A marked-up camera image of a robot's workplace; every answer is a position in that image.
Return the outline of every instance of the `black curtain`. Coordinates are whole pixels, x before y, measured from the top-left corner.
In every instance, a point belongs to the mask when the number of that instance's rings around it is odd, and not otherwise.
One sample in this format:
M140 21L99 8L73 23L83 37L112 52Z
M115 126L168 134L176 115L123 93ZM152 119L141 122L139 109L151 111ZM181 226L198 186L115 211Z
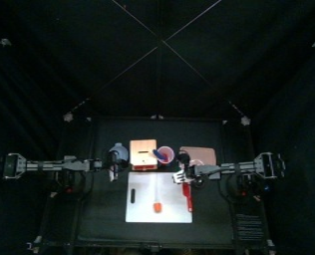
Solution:
M0 156L56 158L64 118L9 53L0 46ZM38 234L46 202L40 181L0 183L0 254L28 254L26 242Z
M315 50L254 122L258 151L280 152L286 178L267 200L279 254L315 254Z

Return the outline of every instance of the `orange box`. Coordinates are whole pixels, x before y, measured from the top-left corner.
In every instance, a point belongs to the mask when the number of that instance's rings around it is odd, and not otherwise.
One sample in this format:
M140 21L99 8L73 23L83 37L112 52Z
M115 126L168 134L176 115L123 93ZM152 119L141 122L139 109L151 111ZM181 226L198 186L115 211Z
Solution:
M132 140L133 170L159 169L159 159L153 153L155 149L157 149L156 139Z

